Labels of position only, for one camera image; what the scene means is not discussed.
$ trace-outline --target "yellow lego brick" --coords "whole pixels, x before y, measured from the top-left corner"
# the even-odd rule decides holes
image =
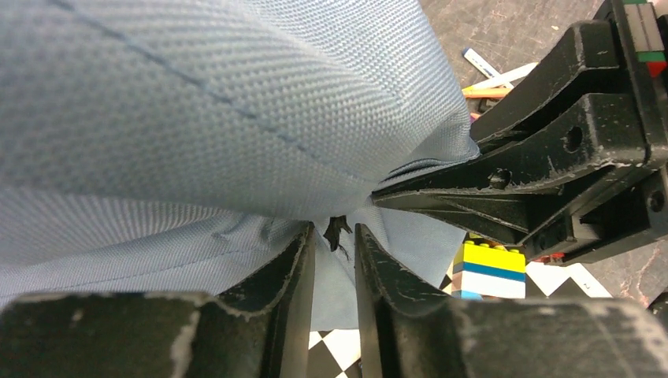
[[[453,265],[462,262],[486,265],[493,268],[510,270],[513,272],[525,272],[526,261],[523,254],[513,251],[505,251],[488,246],[477,246],[473,242],[466,242],[459,248]]]

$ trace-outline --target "marker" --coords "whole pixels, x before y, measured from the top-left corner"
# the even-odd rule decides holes
[[[464,58],[473,65],[473,67],[477,68],[478,71],[482,72],[482,74],[485,75],[485,77],[488,79],[501,76],[499,71],[496,71],[492,65],[487,63],[487,61],[472,48],[465,48],[462,54],[464,55]],[[511,83],[503,83],[503,86],[506,88],[513,88],[513,84]]]
[[[485,81],[481,81],[480,83],[476,83],[470,87],[464,88],[464,90],[468,89],[489,89],[489,88],[496,88],[504,83],[521,79],[522,77],[527,76],[536,66],[538,63],[529,63],[527,65],[523,65],[520,68],[510,70],[506,73],[502,73],[501,75],[497,77],[492,77],[491,79],[487,79]]]
[[[464,98],[504,98],[511,88],[462,89]]]

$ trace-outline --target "white marker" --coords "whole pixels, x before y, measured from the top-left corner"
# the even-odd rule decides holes
[[[498,86],[504,85],[507,82],[521,79],[522,77],[527,76],[537,65],[538,63],[529,63],[527,65],[523,65],[520,68],[510,70],[506,73],[502,73],[497,77],[492,77],[491,79],[487,79],[485,81],[481,81],[480,83],[476,83],[470,87],[466,87],[464,88],[464,91],[467,89],[496,88]]]
[[[464,58],[469,61],[470,64],[473,65],[473,67],[477,68],[478,71],[482,72],[485,77],[488,79],[492,79],[497,76],[501,76],[499,71],[496,71],[492,65],[487,63],[485,59],[483,59],[477,52],[475,52],[472,48],[467,47],[464,49],[463,52]],[[513,84],[511,83],[503,83],[503,86],[506,88],[514,88]]]

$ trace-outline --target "screw hole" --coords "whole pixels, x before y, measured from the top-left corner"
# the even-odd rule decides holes
[[[489,176],[489,186],[494,189],[505,189],[510,183],[513,174],[507,169],[499,169]]]
[[[660,191],[653,191],[648,198],[648,207],[651,211],[658,213],[663,210],[663,206],[666,204],[666,198],[663,196],[663,193]]]
[[[568,152],[575,152],[582,144],[582,129],[574,126],[566,134],[566,150]]]

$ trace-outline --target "black metal part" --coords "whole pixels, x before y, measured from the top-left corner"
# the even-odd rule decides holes
[[[668,336],[637,304],[452,298],[392,258],[365,225],[355,233],[364,376],[668,375]]]
[[[25,295],[0,317],[0,377],[304,376],[313,249],[310,225],[218,297]]]
[[[625,6],[608,0],[595,20],[572,25],[475,122],[481,157],[377,191],[375,204],[520,246],[528,259],[565,254],[565,265],[665,238],[648,194],[633,191],[660,180],[668,161],[666,77],[638,61]],[[658,46],[662,25],[644,40]]]

